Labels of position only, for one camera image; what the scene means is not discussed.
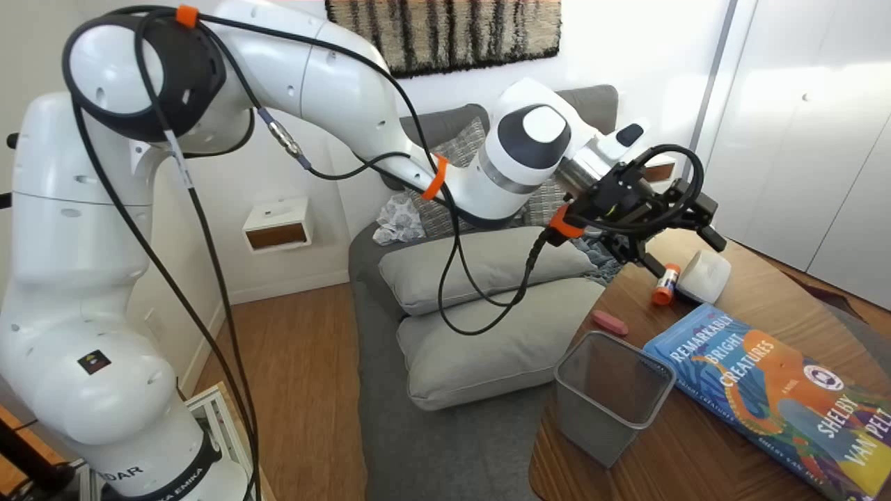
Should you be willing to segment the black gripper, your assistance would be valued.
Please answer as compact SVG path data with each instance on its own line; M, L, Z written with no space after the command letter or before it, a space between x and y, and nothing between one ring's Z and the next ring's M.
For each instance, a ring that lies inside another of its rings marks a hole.
M607 173L594 188L576 193L565 219L576 228L594 228L621 260L636 260L655 277L665 276L665 264L647 251L647 241L665 228L689 228L699 234L715 252L728 239L713 228L720 203L701 191L704 168L692 178L675 178L665 191L655 191L639 167Z

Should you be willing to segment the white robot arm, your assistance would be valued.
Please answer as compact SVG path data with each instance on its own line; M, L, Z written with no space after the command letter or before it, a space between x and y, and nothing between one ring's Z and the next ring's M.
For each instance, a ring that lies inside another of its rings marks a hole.
M508 88L483 149L456 167L429 149L367 39L270 0L108 11L69 32L62 72L62 92L28 104L15 141L4 384L114 501L252 501L259 486L188 411L177 367L126 315L158 264L163 164L227 156L255 129L306 120L362 164L484 221L561 180L572 199L551 237L598 230L625 260L665 228L713 219L699 182L651 191L644 148L534 81Z

